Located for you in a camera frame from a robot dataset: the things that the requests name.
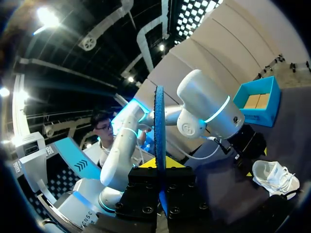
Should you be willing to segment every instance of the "ceiling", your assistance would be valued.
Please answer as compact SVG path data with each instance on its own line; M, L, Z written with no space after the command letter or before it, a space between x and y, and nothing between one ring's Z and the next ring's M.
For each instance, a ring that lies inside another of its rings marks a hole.
M16 23L22 30L15 41L16 62L13 71L25 75L25 90L30 97L24 111L31 132L44 134L43 125L89 117L93 109L118 112L122 107L115 101L114 95L118 93L130 100L139 84L147 78L149 71L143 58L134 64L126 76L122 73L141 55L137 43L138 32L161 16L162 3L165 1L134 0L130 13L99 36L95 48L85 51L79 46L94 27L122 7L122 1L26 0L18 4L21 1L15 0L15 4L12 2L6 9L1 9L2 25L8 27ZM166 2L169 37L164 39L162 24L145 35L154 67L163 54L174 46L177 16L183 3L182 0ZM42 27L36 15L37 9L42 6L55 14L60 25L33 35ZM160 51L160 44L165 45L164 52ZM129 75L134 78L133 83L128 81ZM12 121L8 121L8 131L12 132ZM80 130L81 133L77 131L76 141L90 130L90 126L86 125Z

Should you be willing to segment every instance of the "wooden block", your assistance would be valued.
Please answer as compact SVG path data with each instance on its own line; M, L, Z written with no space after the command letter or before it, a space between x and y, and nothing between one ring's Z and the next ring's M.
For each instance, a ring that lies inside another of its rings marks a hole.
M265 109L268 105L269 96L270 94L260 95L256 108Z
M244 108L256 108L259 97L260 95L249 96Z

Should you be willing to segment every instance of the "blue box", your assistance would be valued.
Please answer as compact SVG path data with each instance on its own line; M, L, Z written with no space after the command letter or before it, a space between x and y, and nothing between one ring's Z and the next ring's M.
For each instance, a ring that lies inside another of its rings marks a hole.
M244 109L250 95L270 94L265 109ZM245 122L272 127L277 115L281 90L274 76L258 79L240 86L233 102L245 115Z

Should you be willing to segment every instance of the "white sneaker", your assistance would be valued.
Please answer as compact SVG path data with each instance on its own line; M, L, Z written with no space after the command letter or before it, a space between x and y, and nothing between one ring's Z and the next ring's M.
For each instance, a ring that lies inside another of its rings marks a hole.
M258 160L253 164L253 174L253 181L268 190L270 196L285 195L300 187L297 177L278 162ZM287 199L295 195L296 193L292 193L287 196Z

